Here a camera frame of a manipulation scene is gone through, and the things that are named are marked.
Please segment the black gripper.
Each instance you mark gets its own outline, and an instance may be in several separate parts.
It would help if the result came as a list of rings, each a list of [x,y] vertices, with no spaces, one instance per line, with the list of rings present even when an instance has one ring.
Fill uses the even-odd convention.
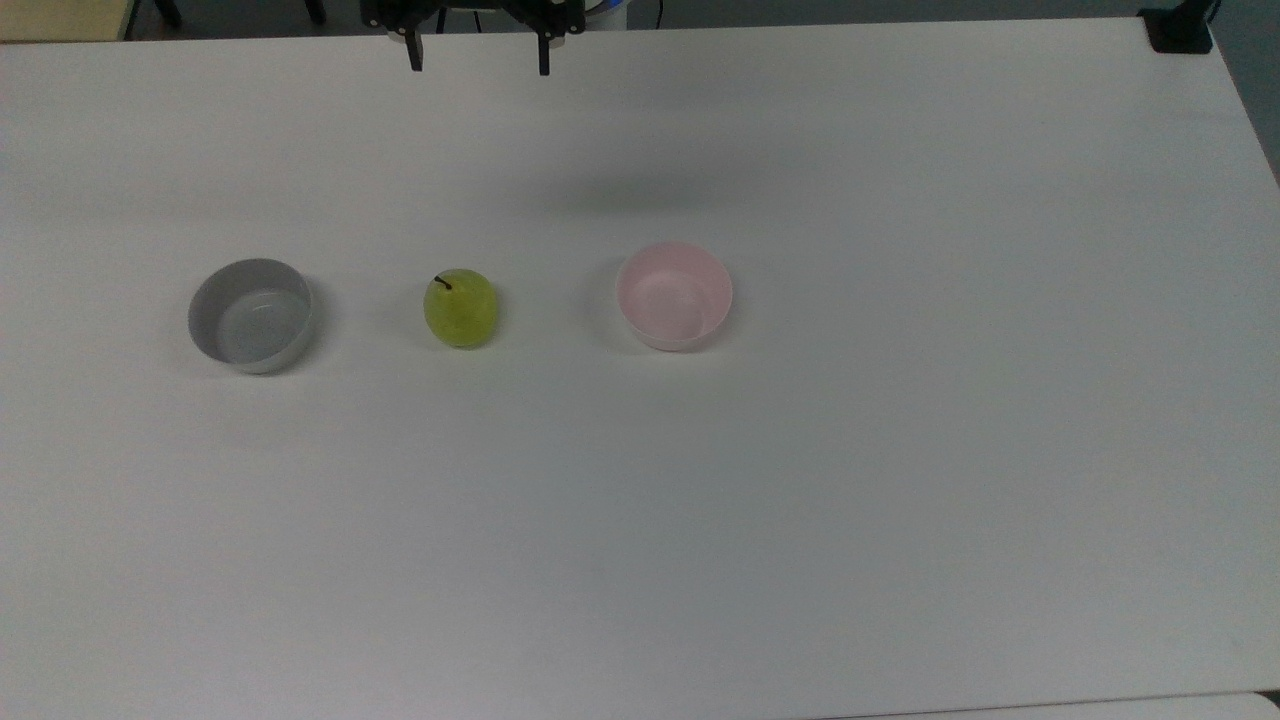
[[[497,12],[509,15],[538,36],[538,73],[550,74],[552,51],[564,45],[566,35],[586,29],[585,1],[361,1],[361,22],[387,29],[404,45],[412,72],[424,69],[422,22],[439,10]]]

